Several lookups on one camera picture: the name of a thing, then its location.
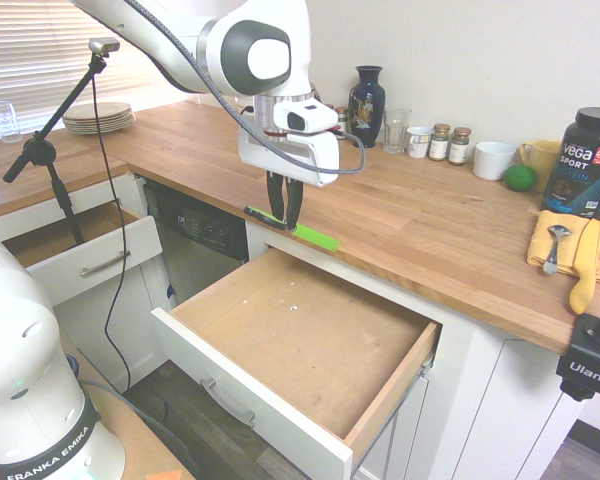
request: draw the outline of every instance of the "lime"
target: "lime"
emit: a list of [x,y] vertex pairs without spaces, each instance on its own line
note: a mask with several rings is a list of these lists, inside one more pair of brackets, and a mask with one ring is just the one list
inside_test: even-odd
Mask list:
[[514,192],[526,192],[536,184],[536,172],[526,165],[513,165],[505,172],[504,182]]

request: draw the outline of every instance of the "stack of plates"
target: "stack of plates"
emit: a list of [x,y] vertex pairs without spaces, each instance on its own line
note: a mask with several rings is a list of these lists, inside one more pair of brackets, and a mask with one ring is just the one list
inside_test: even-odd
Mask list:
[[[136,121],[131,106],[127,103],[98,103],[98,117],[100,118],[100,130],[102,133],[126,128]],[[63,115],[62,121],[70,132],[80,135],[98,133],[93,104],[71,107]]]

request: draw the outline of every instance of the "metal spoon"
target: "metal spoon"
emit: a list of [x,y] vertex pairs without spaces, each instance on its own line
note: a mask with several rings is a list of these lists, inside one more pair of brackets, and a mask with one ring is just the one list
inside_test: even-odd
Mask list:
[[542,266],[542,270],[549,275],[553,275],[558,271],[558,244],[562,237],[571,235],[571,230],[562,225],[551,225],[547,230],[553,233],[554,239],[553,247],[551,247],[551,252],[549,252],[549,256]]

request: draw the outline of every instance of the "white drawer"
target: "white drawer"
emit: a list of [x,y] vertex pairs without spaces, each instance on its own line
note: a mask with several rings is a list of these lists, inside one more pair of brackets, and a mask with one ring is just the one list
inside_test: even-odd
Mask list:
[[164,354],[314,480],[351,478],[438,331],[274,249],[153,313]]
[[[153,217],[124,212],[127,269],[162,252]],[[113,202],[76,215],[86,242],[75,246],[66,220],[46,225],[4,245],[46,290],[53,306],[119,275],[122,269],[122,229]]]

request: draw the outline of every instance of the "black dishwasher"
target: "black dishwasher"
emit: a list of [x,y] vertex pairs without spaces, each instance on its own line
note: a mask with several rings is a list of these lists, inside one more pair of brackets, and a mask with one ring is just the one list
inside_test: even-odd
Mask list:
[[249,260],[243,219],[151,180],[144,191],[178,305]]

